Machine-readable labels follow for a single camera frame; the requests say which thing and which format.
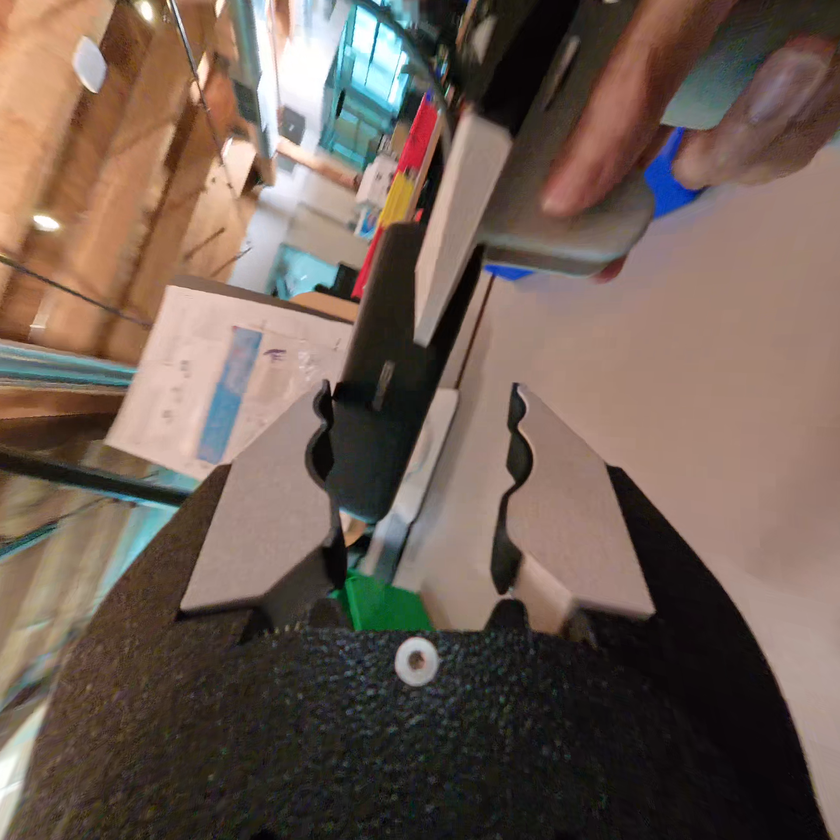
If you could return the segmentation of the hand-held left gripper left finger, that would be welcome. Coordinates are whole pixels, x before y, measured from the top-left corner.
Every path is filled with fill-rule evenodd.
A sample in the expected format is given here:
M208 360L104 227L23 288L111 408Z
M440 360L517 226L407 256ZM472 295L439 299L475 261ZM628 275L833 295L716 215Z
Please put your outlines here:
M296 618L344 587L340 509L326 488L332 425L330 383L322 381L230 462L183 614L256 608Z

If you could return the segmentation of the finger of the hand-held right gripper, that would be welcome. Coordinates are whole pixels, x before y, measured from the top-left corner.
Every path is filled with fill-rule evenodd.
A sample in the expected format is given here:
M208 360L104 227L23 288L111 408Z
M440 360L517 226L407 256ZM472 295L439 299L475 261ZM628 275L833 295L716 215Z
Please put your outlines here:
M512 142L506 129L474 110L458 120L414 265L414 344L420 347L430 344L460 283Z

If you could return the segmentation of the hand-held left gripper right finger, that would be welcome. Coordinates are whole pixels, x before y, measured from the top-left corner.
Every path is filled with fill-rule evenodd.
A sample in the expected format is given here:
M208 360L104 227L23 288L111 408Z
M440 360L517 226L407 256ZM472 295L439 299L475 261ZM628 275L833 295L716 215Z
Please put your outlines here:
M523 383L510 387L504 490L490 553L498 595L533 631L579 611L646 620L653 597L604 461Z

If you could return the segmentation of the black slim usb hub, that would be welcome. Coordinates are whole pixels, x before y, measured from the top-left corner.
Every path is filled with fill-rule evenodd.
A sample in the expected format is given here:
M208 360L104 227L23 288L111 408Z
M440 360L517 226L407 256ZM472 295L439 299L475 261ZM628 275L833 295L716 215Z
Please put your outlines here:
M435 356L414 343L414 267L425 229L386 227L332 398L327 490L364 523L390 511L430 398Z

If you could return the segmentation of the green plastic bin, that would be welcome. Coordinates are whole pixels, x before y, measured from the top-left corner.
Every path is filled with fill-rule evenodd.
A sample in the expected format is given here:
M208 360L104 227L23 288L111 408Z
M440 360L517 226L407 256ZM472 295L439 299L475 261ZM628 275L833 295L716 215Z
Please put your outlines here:
M341 589L330 592L356 631L432 631L421 596L349 570Z

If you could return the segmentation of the person's right hand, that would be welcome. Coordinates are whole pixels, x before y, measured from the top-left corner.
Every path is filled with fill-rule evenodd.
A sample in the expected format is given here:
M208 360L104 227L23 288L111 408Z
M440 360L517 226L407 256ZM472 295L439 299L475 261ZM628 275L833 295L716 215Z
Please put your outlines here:
M551 164L571 217L643 171L673 125L689 191L804 169L838 133L838 1L640 1Z

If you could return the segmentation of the printed instruction sheets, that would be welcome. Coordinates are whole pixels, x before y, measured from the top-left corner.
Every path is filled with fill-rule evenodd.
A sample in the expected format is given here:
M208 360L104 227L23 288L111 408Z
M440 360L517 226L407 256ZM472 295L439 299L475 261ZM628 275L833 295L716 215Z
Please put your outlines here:
M336 383L351 332L323 313L178 278L105 444L201 481L323 379Z

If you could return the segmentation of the blue plastic bin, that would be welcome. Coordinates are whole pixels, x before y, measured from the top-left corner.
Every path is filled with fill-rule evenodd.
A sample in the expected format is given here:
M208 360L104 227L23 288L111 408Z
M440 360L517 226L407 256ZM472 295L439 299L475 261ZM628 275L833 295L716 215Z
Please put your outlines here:
M673 161L677 156L678 146L684 138L684 133L684 127L670 129L666 137L666 142L659 148L655 157L649 162L645 169L645 180L653 194L655 203L653 214L654 219L669 215L678 209L691 204L704 191L704 188L688 190L687 187L680 184L673 175ZM493 276L502 278L509 282L531 276L537 271L547 271L535 271L532 268L489 263L485 263L483 268L489 271Z

